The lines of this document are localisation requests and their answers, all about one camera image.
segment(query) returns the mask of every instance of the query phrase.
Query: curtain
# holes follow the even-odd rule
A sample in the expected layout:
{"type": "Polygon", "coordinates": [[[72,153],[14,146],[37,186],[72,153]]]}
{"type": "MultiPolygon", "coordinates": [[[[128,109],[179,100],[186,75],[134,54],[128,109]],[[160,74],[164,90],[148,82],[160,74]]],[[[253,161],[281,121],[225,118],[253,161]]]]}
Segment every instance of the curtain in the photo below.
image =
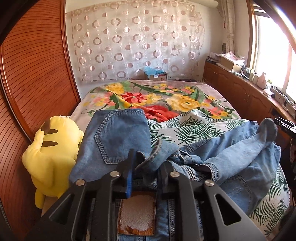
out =
{"type": "Polygon", "coordinates": [[[232,51],[235,54],[234,47],[234,5],[233,0],[221,0],[221,8],[224,18],[224,23],[227,32],[226,53],[232,51]]]}
{"type": "Polygon", "coordinates": [[[72,32],[69,52],[76,57],[81,75],[75,78],[142,79],[146,66],[195,78],[205,34],[195,8],[177,1],[142,0],[97,4],[67,13],[72,32]]]}

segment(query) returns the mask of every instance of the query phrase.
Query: cardboard box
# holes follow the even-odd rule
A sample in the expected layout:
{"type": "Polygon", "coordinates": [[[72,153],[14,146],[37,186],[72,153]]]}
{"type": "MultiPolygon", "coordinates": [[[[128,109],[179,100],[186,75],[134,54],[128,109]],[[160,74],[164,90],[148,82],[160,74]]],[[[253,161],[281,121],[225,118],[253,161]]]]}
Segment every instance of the cardboard box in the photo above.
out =
{"type": "Polygon", "coordinates": [[[241,66],[234,64],[233,62],[231,62],[230,60],[228,60],[224,57],[221,58],[220,64],[223,65],[224,67],[226,67],[232,71],[238,72],[238,73],[240,73],[242,70],[241,66]]]}
{"type": "Polygon", "coordinates": [[[149,80],[153,81],[167,81],[167,74],[155,74],[155,75],[150,75],[149,80]]]}

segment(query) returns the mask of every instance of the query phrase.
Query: leather patch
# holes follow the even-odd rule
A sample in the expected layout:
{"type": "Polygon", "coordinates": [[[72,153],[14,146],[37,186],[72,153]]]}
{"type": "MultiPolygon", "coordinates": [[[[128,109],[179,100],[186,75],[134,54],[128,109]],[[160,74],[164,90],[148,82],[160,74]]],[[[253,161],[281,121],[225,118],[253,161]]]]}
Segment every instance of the leather patch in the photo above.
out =
{"type": "Polygon", "coordinates": [[[155,233],[156,193],[133,192],[123,199],[118,214],[118,234],[153,236],[155,233]]]}

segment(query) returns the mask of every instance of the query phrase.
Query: wooden cabinet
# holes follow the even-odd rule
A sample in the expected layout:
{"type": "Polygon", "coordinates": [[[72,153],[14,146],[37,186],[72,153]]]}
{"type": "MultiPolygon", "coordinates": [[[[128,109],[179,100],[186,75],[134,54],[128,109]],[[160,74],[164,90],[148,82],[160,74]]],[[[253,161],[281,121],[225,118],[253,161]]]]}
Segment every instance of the wooden cabinet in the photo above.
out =
{"type": "MultiPolygon", "coordinates": [[[[294,121],[277,101],[266,97],[259,87],[217,65],[205,63],[204,80],[222,94],[243,119],[257,121],[258,124],[268,117],[294,121]]],[[[290,140],[287,134],[279,130],[276,143],[282,150],[289,146],[290,140]]]]}
{"type": "Polygon", "coordinates": [[[223,95],[226,100],[231,99],[233,82],[229,78],[228,72],[223,71],[218,74],[218,80],[215,86],[216,86],[216,89],[219,89],[219,93],[223,95]]]}
{"type": "Polygon", "coordinates": [[[262,96],[257,90],[251,90],[247,97],[246,119],[251,121],[261,121],[268,116],[271,103],[265,96],[262,96]]]}
{"type": "Polygon", "coordinates": [[[214,89],[216,88],[216,83],[218,80],[219,67],[210,63],[205,63],[204,68],[204,81],[212,86],[214,89]]]}
{"type": "Polygon", "coordinates": [[[241,79],[233,79],[232,95],[229,103],[240,114],[241,118],[247,119],[247,98],[251,86],[241,79]]]}

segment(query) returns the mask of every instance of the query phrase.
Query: metal rivet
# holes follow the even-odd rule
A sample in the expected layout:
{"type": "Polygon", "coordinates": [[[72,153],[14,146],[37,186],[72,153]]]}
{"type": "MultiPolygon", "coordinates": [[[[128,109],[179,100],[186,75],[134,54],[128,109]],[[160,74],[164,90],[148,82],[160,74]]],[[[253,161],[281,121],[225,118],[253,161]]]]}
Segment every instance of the metal rivet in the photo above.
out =
{"type": "Polygon", "coordinates": [[[75,184],[76,184],[77,186],[82,186],[82,185],[85,184],[85,180],[83,180],[83,179],[78,179],[78,180],[75,182],[75,184]]]}
{"type": "Polygon", "coordinates": [[[171,177],[179,177],[180,176],[180,173],[178,173],[178,172],[171,172],[170,173],[170,176],[171,177]]]}
{"type": "Polygon", "coordinates": [[[120,173],[118,171],[112,171],[110,172],[110,176],[111,177],[118,177],[120,175],[120,173]]]}
{"type": "Polygon", "coordinates": [[[207,185],[208,187],[212,187],[215,185],[215,183],[212,180],[208,179],[205,181],[205,185],[207,185]]]}

